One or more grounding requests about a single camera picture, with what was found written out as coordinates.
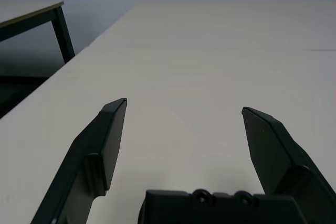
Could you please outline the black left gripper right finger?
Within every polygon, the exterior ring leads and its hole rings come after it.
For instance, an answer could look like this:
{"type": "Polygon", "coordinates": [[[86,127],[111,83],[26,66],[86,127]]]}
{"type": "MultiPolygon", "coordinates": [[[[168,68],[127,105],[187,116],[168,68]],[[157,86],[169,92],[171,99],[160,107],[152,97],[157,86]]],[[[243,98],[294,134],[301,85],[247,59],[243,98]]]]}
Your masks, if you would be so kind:
{"type": "Polygon", "coordinates": [[[265,194],[291,196],[307,223],[335,223],[335,191],[271,115],[242,109],[250,158],[265,194]]]}

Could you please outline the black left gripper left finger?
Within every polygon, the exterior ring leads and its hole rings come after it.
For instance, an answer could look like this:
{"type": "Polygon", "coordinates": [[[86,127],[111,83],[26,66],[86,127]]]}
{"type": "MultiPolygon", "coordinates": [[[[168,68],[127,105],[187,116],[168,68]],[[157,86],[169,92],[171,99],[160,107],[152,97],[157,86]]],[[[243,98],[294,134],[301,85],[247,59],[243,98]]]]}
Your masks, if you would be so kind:
{"type": "Polygon", "coordinates": [[[106,104],[74,139],[32,223],[86,223],[93,201],[110,189],[127,99],[106,104]]]}

